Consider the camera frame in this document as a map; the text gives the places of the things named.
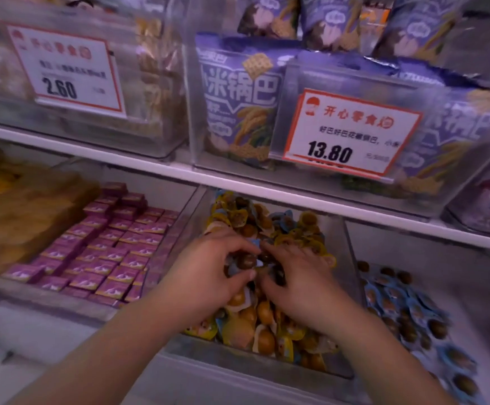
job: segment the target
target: shelf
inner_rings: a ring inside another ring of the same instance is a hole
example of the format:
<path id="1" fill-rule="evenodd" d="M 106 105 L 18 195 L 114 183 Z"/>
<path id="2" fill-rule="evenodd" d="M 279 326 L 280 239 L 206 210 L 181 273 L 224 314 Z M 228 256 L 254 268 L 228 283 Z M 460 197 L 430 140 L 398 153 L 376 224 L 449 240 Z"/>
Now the shelf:
<path id="1" fill-rule="evenodd" d="M 338 214 L 366 224 L 407 231 L 425 237 L 444 239 L 463 245 L 490 249 L 490 237 L 479 233 L 461 231 L 455 226 L 444 223 L 439 219 L 413 217 L 402 213 L 334 199 L 333 197 L 325 195 L 297 190 L 291 187 L 282 186 L 281 184 L 239 176 L 239 174 L 229 175 L 222 172 L 195 168 L 192 166 L 188 151 L 184 149 L 176 152 L 173 161 L 164 163 L 145 156 L 118 152 L 72 140 L 33 133 L 23 129 L 0 126 L 0 139 L 72 156 L 93 159 L 133 170 L 154 173 L 172 179 L 220 187 L 275 202 L 293 204 L 316 211 Z M 261 171 L 256 172 L 252 169 L 248 169 L 248 171 L 250 174 L 261 176 Z M 286 180 L 290 184 L 291 175 L 287 176 Z"/>

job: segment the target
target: forearm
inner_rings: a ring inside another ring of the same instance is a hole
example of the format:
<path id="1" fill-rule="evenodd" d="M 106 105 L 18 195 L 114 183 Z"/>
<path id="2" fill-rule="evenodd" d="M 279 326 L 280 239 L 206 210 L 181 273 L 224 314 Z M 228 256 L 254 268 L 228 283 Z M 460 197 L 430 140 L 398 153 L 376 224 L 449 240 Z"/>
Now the forearm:
<path id="1" fill-rule="evenodd" d="M 382 321 L 347 296 L 338 298 L 329 335 L 376 405 L 452 405 L 442 386 L 397 341 Z"/>
<path id="2" fill-rule="evenodd" d="M 150 294 L 22 390 L 9 405 L 120 404 L 153 356 L 172 337 L 167 308 Z"/>

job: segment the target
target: price tag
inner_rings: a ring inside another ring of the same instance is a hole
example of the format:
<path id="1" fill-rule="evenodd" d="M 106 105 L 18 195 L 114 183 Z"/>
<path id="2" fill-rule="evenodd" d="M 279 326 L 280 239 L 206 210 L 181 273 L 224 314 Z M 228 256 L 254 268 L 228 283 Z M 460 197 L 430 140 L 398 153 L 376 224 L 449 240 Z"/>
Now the price tag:
<path id="1" fill-rule="evenodd" d="M 39 104 L 127 118 L 106 40 L 7 25 Z"/>
<path id="2" fill-rule="evenodd" d="M 378 179 L 387 174 L 421 117 L 407 109 L 305 89 L 283 159 Z"/>

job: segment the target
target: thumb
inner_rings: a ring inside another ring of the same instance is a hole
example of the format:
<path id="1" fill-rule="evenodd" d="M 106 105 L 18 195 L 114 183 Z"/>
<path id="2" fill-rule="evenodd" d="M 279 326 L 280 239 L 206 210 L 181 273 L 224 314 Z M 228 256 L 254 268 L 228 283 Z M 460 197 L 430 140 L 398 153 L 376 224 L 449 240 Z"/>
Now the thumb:
<path id="1" fill-rule="evenodd" d="M 239 293 L 245 285 L 254 280 L 256 277 L 255 270 L 245 270 L 239 272 L 227 280 L 228 293 L 230 294 L 230 298 L 237 293 Z"/>
<path id="2" fill-rule="evenodd" d="M 275 305 L 285 307 L 285 302 L 287 299 L 287 290 L 284 287 L 277 286 L 275 281 L 269 277 L 267 273 L 263 273 L 260 277 L 260 286 L 266 296 L 272 300 Z"/>

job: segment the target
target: person's left hand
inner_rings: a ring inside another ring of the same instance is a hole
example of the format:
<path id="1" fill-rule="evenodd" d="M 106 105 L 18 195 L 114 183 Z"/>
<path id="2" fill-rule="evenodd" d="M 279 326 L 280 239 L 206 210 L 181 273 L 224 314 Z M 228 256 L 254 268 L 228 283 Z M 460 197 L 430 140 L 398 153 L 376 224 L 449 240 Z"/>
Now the person's left hand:
<path id="1" fill-rule="evenodd" d="M 148 298 L 164 305 L 167 322 L 173 333 L 199 324 L 214 314 L 256 276 L 246 270 L 227 278 L 226 256 L 243 250 L 253 254 L 260 249 L 232 229 L 223 228 L 197 238 L 181 252 L 172 268 Z"/>

